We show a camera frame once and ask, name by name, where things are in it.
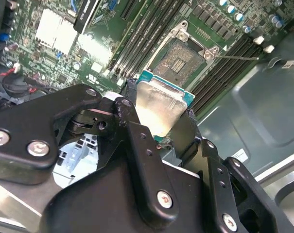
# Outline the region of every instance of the capacitor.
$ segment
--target capacitor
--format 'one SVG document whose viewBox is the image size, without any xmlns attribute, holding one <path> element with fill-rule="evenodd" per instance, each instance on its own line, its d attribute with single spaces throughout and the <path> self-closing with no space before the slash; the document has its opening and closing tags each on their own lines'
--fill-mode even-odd
<svg viewBox="0 0 294 233">
<path fill-rule="evenodd" d="M 74 62 L 73 63 L 73 68 L 75 69 L 75 70 L 80 70 L 81 69 L 81 63 L 79 63 L 79 62 Z"/>
<path fill-rule="evenodd" d="M 218 0 L 218 4 L 220 6 L 224 6 L 224 5 L 226 5 L 226 0 Z"/>
<path fill-rule="evenodd" d="M 282 20 L 279 20 L 276 24 L 274 24 L 274 26 L 275 26 L 276 28 L 281 28 L 281 27 L 284 26 L 284 23 L 283 23 Z"/>
<path fill-rule="evenodd" d="M 276 15 L 270 15 L 269 16 L 269 21 L 273 24 L 279 22 L 279 18 Z"/>
<path fill-rule="evenodd" d="M 227 13 L 231 14 L 235 12 L 235 7 L 232 5 L 228 5 L 225 10 L 227 11 Z"/>
<path fill-rule="evenodd" d="M 13 44 L 10 44 L 10 45 L 6 46 L 4 48 L 4 50 L 7 51 L 7 52 L 9 52 L 9 51 L 13 52 L 13 51 L 17 50 L 18 48 L 19 48 L 18 43 L 13 43 Z"/>
<path fill-rule="evenodd" d="M 235 19 L 236 21 L 242 21 L 242 19 L 243 19 L 243 14 L 242 14 L 242 13 L 236 13 L 236 14 L 234 15 L 234 19 Z"/>
<path fill-rule="evenodd" d="M 243 26 L 243 32 L 244 33 L 250 33 L 250 31 L 251 31 L 251 28 L 249 26 L 247 26 L 247 25 Z"/>
</svg>

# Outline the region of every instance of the green circuit board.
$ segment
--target green circuit board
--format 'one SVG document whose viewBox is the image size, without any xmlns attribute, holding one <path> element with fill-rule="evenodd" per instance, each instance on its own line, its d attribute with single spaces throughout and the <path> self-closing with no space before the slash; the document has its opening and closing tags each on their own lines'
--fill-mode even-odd
<svg viewBox="0 0 294 233">
<path fill-rule="evenodd" d="M 9 41 L 17 43 L 19 48 L 6 52 L 3 63 L 8 67 L 14 62 L 21 63 L 26 75 L 39 73 L 36 77 L 46 85 L 65 88 L 86 83 L 101 93 L 118 92 L 127 78 L 143 69 L 160 74 L 164 66 L 171 65 L 178 73 L 188 65 L 188 70 L 179 74 L 182 78 L 172 77 L 170 81 L 191 90 L 219 59 L 208 64 L 203 56 L 188 48 L 188 42 L 180 44 L 175 37 L 163 43 L 181 22 L 187 22 L 187 33 L 201 47 L 217 47 L 219 54 L 225 54 L 244 34 L 245 25 L 252 31 L 260 30 L 265 40 L 275 45 L 287 32 L 284 27 L 276 28 L 270 15 L 281 17 L 283 25 L 294 20 L 294 0 L 278 7 L 271 0 L 230 0 L 225 6 L 220 6 L 217 0 L 115 0 L 110 9 L 112 1 L 100 1 L 91 23 L 80 35 L 65 26 L 59 26 L 52 34 L 52 26 L 58 20 L 60 25 L 65 20 L 67 26 L 73 26 L 76 16 L 70 0 L 20 0 Z M 121 16 L 129 2 L 134 4 L 124 20 Z M 82 0 L 76 0 L 75 4 L 79 8 Z M 234 13 L 227 12 L 229 5 L 235 7 Z M 237 13 L 242 14 L 240 21 L 235 18 Z M 54 38 L 54 45 L 42 38 Z M 188 51 L 189 58 L 173 53 L 177 48 Z M 176 61 L 170 63 L 169 55 L 175 56 Z"/>
</svg>

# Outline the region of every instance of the blue connector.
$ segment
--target blue connector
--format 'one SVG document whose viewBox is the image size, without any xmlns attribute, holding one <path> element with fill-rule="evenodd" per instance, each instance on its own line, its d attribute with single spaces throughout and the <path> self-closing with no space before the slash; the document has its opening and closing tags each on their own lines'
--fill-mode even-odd
<svg viewBox="0 0 294 233">
<path fill-rule="evenodd" d="M 10 38 L 10 36 L 6 33 L 0 34 L 0 41 L 7 41 Z"/>
<path fill-rule="evenodd" d="M 118 0 L 111 0 L 111 2 L 109 3 L 108 9 L 112 11 L 117 3 L 118 3 Z"/>
</svg>

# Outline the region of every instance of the white connector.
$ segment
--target white connector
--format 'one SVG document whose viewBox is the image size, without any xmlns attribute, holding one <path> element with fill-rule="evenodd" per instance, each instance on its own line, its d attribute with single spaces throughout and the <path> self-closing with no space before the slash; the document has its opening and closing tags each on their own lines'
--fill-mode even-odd
<svg viewBox="0 0 294 233">
<path fill-rule="evenodd" d="M 253 40 L 253 42 L 255 43 L 255 44 L 257 44 L 257 45 L 261 45 L 262 43 L 263 43 L 263 41 L 264 41 L 264 37 L 261 35 L 261 36 L 258 36 L 257 38 L 255 38 L 254 40 Z"/>
<path fill-rule="evenodd" d="M 13 69 L 14 69 L 13 73 L 14 73 L 14 74 L 17 74 L 17 73 L 20 72 L 20 70 L 21 70 L 21 64 L 16 62 L 16 63 L 13 65 Z"/>
<path fill-rule="evenodd" d="M 263 49 L 266 53 L 272 53 L 272 51 L 275 49 L 273 45 L 269 45 Z"/>
</svg>

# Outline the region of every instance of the gray metal panel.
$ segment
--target gray metal panel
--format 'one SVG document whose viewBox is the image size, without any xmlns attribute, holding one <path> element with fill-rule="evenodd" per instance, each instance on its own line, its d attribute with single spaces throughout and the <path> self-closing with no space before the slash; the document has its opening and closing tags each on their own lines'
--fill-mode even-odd
<svg viewBox="0 0 294 233">
<path fill-rule="evenodd" d="M 294 66 L 254 67 L 200 122 L 222 158 L 244 149 L 254 176 L 294 153 Z"/>
</svg>

